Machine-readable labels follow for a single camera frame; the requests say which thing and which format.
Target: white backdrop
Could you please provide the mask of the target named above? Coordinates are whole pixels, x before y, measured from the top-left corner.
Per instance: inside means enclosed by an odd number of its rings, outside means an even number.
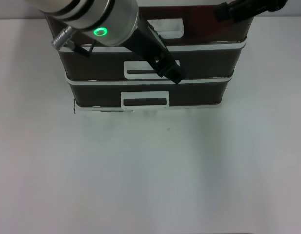
[[[140,5],[182,3],[198,4],[201,0],[137,0]],[[289,0],[286,8],[274,15],[301,16],[301,0]],[[24,0],[0,0],[0,19],[41,18],[43,14],[28,6]]]

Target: white table surface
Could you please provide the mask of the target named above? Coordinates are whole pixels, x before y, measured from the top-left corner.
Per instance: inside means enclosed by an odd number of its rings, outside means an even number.
[[[77,112],[44,20],[0,20],[0,234],[301,234],[301,17],[255,18],[219,108]]]

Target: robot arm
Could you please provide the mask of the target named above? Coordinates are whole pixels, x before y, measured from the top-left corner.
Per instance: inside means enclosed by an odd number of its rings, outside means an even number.
[[[124,46],[143,57],[160,76],[174,83],[186,77],[164,45],[163,39],[139,14],[136,0],[26,0],[46,14],[69,25],[52,42],[59,49],[82,48],[70,41],[81,31],[106,46]]]
[[[281,10],[287,2],[288,0],[237,0],[218,5],[214,14],[219,22],[233,20],[238,23],[265,11]]]

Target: white drawer handle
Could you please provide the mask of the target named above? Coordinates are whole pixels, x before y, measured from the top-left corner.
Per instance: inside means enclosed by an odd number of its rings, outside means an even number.
[[[184,36],[185,27],[182,18],[150,19],[148,22],[164,39],[176,39]]]
[[[180,61],[176,60],[175,62],[178,66],[180,65]],[[158,76],[146,61],[124,62],[124,77],[129,80],[167,79],[166,77]]]
[[[125,100],[140,100],[140,99],[165,99],[166,105],[126,106],[124,104]],[[121,107],[125,111],[167,109],[170,107],[169,92],[168,91],[122,92],[121,93]]]

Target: brown drawer front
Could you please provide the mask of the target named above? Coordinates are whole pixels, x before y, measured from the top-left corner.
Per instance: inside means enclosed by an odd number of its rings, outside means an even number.
[[[187,71],[186,79],[201,79],[231,76],[241,50],[242,48],[171,53],[175,60],[180,62],[180,66]],[[69,79],[73,81],[125,81],[128,79],[124,74],[124,63],[142,60],[131,52],[95,52],[90,58],[71,52],[60,52],[60,57]]]
[[[168,92],[169,106],[215,105],[222,101],[227,82],[168,85],[70,85],[79,107],[165,106],[164,96],[123,100],[125,92]]]
[[[182,18],[185,32],[180,39],[167,39],[167,45],[199,45],[211,42],[244,41],[247,37],[252,19],[238,24],[230,21],[218,23],[213,15],[216,6],[172,6],[140,7],[141,15],[147,19]],[[67,25],[47,17],[53,36]],[[91,44],[93,39],[82,33],[76,33],[73,41],[79,45]]]

